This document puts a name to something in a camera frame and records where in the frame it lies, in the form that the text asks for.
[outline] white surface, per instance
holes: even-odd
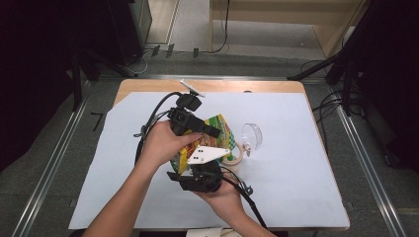
[[[139,133],[167,93],[131,93],[109,113],[77,202],[70,229],[86,228],[133,167]],[[169,99],[161,111],[175,106]],[[252,186],[251,198],[268,227],[347,228],[349,219],[301,93],[207,93],[195,112],[200,119],[222,114],[236,139],[246,122],[258,124],[264,141],[240,164],[238,175]],[[145,197],[136,228],[226,226],[211,208],[172,182],[162,166]],[[247,213],[255,220],[244,200]]]

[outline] snack bag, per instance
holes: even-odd
[[[205,120],[205,123],[221,130],[219,137],[214,138],[207,134],[203,134],[200,139],[182,148],[179,151],[179,153],[170,161],[170,163],[172,164],[173,170],[177,174],[181,175],[187,170],[188,158],[192,155],[192,153],[194,153],[195,149],[199,145],[226,148],[229,150],[234,149],[235,147],[234,135],[232,131],[230,130],[230,128],[228,127],[227,122],[225,121],[222,115],[209,118]],[[185,132],[185,134],[188,134],[188,133],[191,133],[191,131],[188,130]],[[231,161],[234,159],[234,157],[230,152],[229,154],[223,157],[220,157],[219,162],[221,162],[223,159],[227,159]]]

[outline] cable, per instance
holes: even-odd
[[[325,112],[322,113],[321,118],[318,119],[316,123],[319,123],[321,120],[326,119],[328,116],[332,115],[336,111],[336,109],[338,109],[338,107],[341,105],[342,103],[335,103],[335,104],[329,105],[329,108]]]
[[[255,201],[252,200],[252,198],[250,198],[250,196],[248,196],[246,194],[246,192],[244,190],[242,190],[237,184],[235,184],[234,182],[232,182],[231,180],[220,176],[220,175],[216,175],[210,172],[199,172],[198,175],[202,175],[202,176],[213,176],[219,179],[222,179],[226,182],[228,182],[229,184],[231,184],[232,186],[234,186],[234,188],[244,197],[244,199],[249,203],[250,208],[253,210],[253,213],[255,213],[256,218],[258,218],[259,223],[262,225],[262,227],[264,227],[265,229],[268,229],[268,227],[266,226],[265,221],[262,218],[262,215],[260,214],[258,208],[256,207],[256,203]]]
[[[155,115],[156,115],[157,111],[160,109],[161,105],[163,105],[163,103],[169,97],[175,96],[175,95],[177,95],[179,97],[182,96],[182,94],[180,92],[172,92],[172,93],[169,93],[168,95],[166,95],[163,99],[161,99],[161,101],[159,102],[159,104],[154,109],[153,113],[151,113],[151,116],[148,119],[148,122],[141,128],[141,134],[140,134],[141,135],[141,139],[139,140],[138,146],[136,148],[135,163],[138,160],[139,155],[141,154],[142,146],[144,145],[144,141],[147,138],[148,132],[151,130],[151,124],[153,123],[153,119],[155,118]]]
[[[237,176],[234,172],[232,172],[230,169],[227,169],[227,168],[225,168],[225,167],[223,167],[223,166],[220,166],[220,167],[221,167],[221,169],[227,170],[227,171],[228,171],[227,173],[229,173],[229,174],[233,175],[233,176],[234,176],[234,178],[237,180],[237,182],[240,184],[240,188],[244,190],[244,187],[243,187],[243,185],[241,184],[241,180],[240,180],[240,178],[238,178],[238,176]]]
[[[225,31],[225,29],[224,29],[224,25],[222,24],[222,22],[223,22],[223,20],[221,20],[221,29],[222,29],[222,32],[224,33],[224,35],[226,35],[226,34],[227,34],[227,32]],[[229,50],[230,50],[230,45],[229,45],[229,44],[227,44],[227,50],[226,50],[224,53],[227,53]]]
[[[157,117],[156,119],[154,119],[154,123],[150,126],[150,129],[148,131],[150,131],[155,125],[156,123],[163,118],[165,115],[169,114],[170,111],[165,111],[163,113],[160,113],[159,115],[155,116]]]
[[[320,106],[318,107],[319,110],[319,117],[320,117],[320,128],[323,134],[323,143],[324,143],[324,149],[326,151],[326,154],[329,155],[329,147],[328,147],[328,143],[327,143],[327,134],[326,134],[326,129],[324,128],[324,123],[323,123],[323,113],[321,112],[322,107],[324,106],[325,101],[327,100],[327,98],[333,96],[336,93],[341,93],[341,91],[334,91],[332,93],[330,93],[329,95],[327,95],[320,103]]]
[[[317,111],[320,107],[329,106],[329,104],[333,104],[333,103],[336,103],[336,102],[339,102],[339,101],[342,101],[342,99],[334,99],[334,100],[332,100],[332,101],[327,102],[326,104],[323,104],[322,106],[318,106],[318,107],[315,107],[315,108],[311,109],[311,111],[312,111],[312,112],[315,112],[315,111]]]
[[[309,60],[309,61],[306,61],[305,63],[303,63],[300,67],[299,67],[299,72],[302,72],[302,68],[306,65],[306,64],[308,64],[308,63],[310,63],[310,62],[321,62],[321,61],[324,61],[324,60]],[[326,71],[326,67],[323,67],[323,70],[324,70],[324,72],[327,74],[328,72]]]
[[[147,61],[145,60],[145,55],[147,54],[147,53],[149,53],[149,52],[151,52],[151,51],[146,51],[143,55],[142,55],[142,60],[144,61],[144,63],[145,63],[145,67],[144,67],[144,69],[142,69],[141,71],[133,71],[133,70],[131,70],[131,69],[129,69],[128,67],[124,67],[126,70],[128,70],[128,71],[130,71],[131,73],[133,73],[134,74],[134,76],[138,76],[138,74],[141,74],[141,73],[144,73],[145,72],[145,70],[147,70],[147,68],[148,68],[148,64],[147,64]]]
[[[222,44],[222,46],[219,49],[217,49],[216,51],[212,51],[211,53],[220,52],[224,48],[225,44],[227,43],[227,38],[228,38],[227,26],[228,26],[228,12],[229,12],[229,9],[230,9],[230,0],[227,1],[227,12],[225,13],[224,43]]]

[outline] person's right hand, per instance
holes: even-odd
[[[170,128],[169,120],[158,121],[148,133],[140,157],[145,157],[147,163],[157,170],[159,166],[172,159],[182,147],[200,137],[201,134],[196,132],[177,136]]]
[[[241,236],[275,236],[246,214],[240,193],[228,182],[222,181],[221,187],[215,193],[195,194],[206,201],[215,214]]]
[[[206,201],[215,214],[227,223],[232,221],[233,218],[238,218],[243,214],[246,215],[240,193],[226,181],[222,181],[221,186],[215,193],[194,193]]]

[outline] black stand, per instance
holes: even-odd
[[[386,1],[371,1],[369,8],[365,12],[360,23],[355,27],[345,46],[338,53],[296,76],[287,77],[287,79],[300,81],[326,66],[333,64],[332,68],[327,73],[325,80],[327,84],[335,85],[340,78],[345,75],[342,104],[343,109],[349,116],[351,83],[353,77],[357,76],[357,72],[360,69],[359,63],[356,62],[363,60],[364,48],[370,44],[369,39],[371,39],[371,37],[368,37],[369,33],[372,32],[370,29],[373,29],[375,25],[379,24],[379,19],[375,16],[375,12],[379,11],[381,7],[385,7],[383,2]]]
[[[96,67],[93,60],[99,61],[110,69],[118,72],[124,77],[131,77],[126,71],[122,70],[116,64],[109,62],[108,60],[101,57],[99,54],[92,50],[82,50],[74,49],[73,56],[71,58],[71,72],[73,79],[73,95],[74,95],[74,105],[73,112],[77,110],[82,101],[83,95],[81,90],[81,76],[80,68],[83,69],[83,72],[86,74],[89,81],[98,81],[100,76],[100,71]]]

